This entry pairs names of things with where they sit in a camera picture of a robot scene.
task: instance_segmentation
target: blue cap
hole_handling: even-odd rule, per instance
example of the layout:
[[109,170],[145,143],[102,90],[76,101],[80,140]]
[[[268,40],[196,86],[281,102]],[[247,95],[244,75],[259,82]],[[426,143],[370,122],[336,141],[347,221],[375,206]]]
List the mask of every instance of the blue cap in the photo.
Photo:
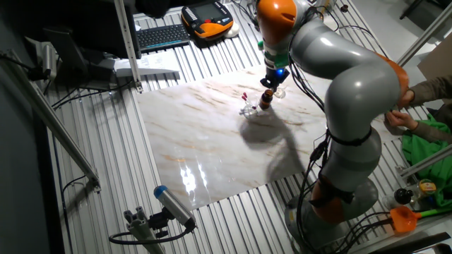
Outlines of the blue cap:
[[162,195],[162,193],[165,191],[165,190],[167,190],[168,188],[166,187],[166,186],[157,186],[157,187],[155,187],[155,189],[154,189],[154,196],[155,196],[155,198],[159,198],[160,197],[160,195]]

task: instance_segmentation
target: blue light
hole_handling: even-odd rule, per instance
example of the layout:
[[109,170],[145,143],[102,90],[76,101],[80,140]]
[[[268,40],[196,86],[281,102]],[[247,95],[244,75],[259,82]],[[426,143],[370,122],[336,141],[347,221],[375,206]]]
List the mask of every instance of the blue light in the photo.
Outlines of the blue light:
[[277,73],[278,75],[283,75],[283,74],[284,74],[284,68],[278,69],[278,70],[276,71],[276,73]]

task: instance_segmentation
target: keyboard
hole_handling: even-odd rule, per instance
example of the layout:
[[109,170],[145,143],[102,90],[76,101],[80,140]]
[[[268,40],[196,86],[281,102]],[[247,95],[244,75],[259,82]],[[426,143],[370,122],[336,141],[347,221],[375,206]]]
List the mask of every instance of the keyboard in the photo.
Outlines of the keyboard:
[[190,35],[184,25],[167,25],[136,32],[138,44],[142,52],[182,46],[190,42]]

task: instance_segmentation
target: person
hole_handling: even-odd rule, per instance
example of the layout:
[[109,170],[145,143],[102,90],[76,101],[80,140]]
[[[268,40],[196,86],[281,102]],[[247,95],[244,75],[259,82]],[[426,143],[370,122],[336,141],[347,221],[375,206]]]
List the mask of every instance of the person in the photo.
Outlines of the person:
[[[398,107],[402,109],[408,106],[417,106],[436,99],[452,99],[452,75],[427,80],[411,87],[400,99]],[[432,113],[435,120],[445,123],[449,128],[452,127],[452,102],[445,103],[438,111]],[[450,133],[415,121],[409,114],[392,111],[386,114],[386,118],[391,126],[404,126],[410,129],[413,134],[429,142],[443,140],[452,144]]]

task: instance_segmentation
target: white marble slab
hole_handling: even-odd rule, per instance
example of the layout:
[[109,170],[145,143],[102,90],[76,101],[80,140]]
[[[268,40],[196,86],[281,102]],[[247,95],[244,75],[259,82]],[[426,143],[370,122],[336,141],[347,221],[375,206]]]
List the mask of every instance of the white marble slab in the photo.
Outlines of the white marble slab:
[[[257,103],[265,90],[265,66],[227,73],[138,96],[162,184],[192,209],[299,173],[313,141],[325,133],[323,112],[293,83],[283,99],[247,119],[246,92]],[[330,84],[307,75],[324,97]],[[394,137],[383,117],[372,126],[381,139]]]

